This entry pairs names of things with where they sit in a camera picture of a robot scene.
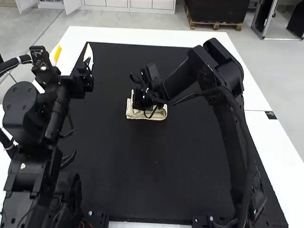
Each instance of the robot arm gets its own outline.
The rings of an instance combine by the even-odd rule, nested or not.
[[[83,99],[93,91],[90,58],[78,63],[71,75],[61,76],[43,46],[31,46],[30,53],[28,62],[45,93],[40,94],[30,82],[18,82],[3,99],[3,127],[18,145],[0,131],[0,141],[11,158],[1,227],[74,228],[82,219],[81,182],[78,174],[62,169],[73,161],[76,151],[63,157],[57,143],[73,133],[73,129],[61,133],[66,116],[73,128],[71,99]],[[18,58],[11,59],[0,69],[5,73],[17,63]]]
[[[266,202],[261,176],[255,165],[256,151],[244,115],[243,68],[215,39],[196,46],[188,58],[162,80],[155,64],[141,69],[141,76],[130,78],[141,84],[135,89],[133,108],[150,110],[153,105],[177,105],[204,96],[213,107],[225,145],[231,180],[231,196],[238,228],[253,225]],[[198,82],[201,91],[183,98],[178,94]]]

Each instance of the concrete floor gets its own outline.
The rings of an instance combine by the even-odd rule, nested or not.
[[[228,33],[304,160],[304,42],[259,40],[250,28],[253,15],[253,12],[247,14],[241,32],[230,27],[219,30]],[[181,4],[177,5],[175,15],[77,10],[67,16],[58,9],[30,9],[19,15],[17,8],[0,7],[0,21],[0,52],[4,59],[24,54],[34,44],[51,51],[69,26],[190,30]],[[285,36],[284,28],[278,25],[276,29],[276,24],[274,21],[270,25],[271,31],[275,31],[273,35]],[[213,31],[209,26],[196,30]],[[30,66],[20,66],[12,74],[16,81],[34,79]],[[13,84],[11,77],[2,79],[0,100]]]

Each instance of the black foam mat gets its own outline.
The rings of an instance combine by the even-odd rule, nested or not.
[[[224,144],[204,98],[169,107],[165,121],[125,116],[126,99],[136,87],[129,73],[155,62],[166,77],[187,57],[188,48],[90,45],[95,89],[84,100],[72,100],[76,130],[59,143],[65,153],[78,151],[66,170],[81,176],[84,213],[101,208],[111,220],[179,224],[190,224],[196,215],[233,217]],[[196,84],[184,94],[195,90]],[[268,196],[259,227],[286,224],[258,154],[256,160]]]

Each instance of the black box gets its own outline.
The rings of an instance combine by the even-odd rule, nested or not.
[[[242,23],[250,0],[185,0],[192,21]]]

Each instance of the folded towel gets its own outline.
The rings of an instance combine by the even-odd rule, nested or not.
[[[165,104],[163,108],[159,109],[157,108],[154,115],[151,117],[151,119],[148,119],[144,116],[142,110],[133,109],[133,95],[134,90],[131,91],[131,98],[127,99],[127,110],[125,112],[125,115],[127,116],[127,119],[140,119],[140,120],[164,120],[167,117],[167,105]],[[146,110],[146,116],[149,117],[152,113],[152,111]]]

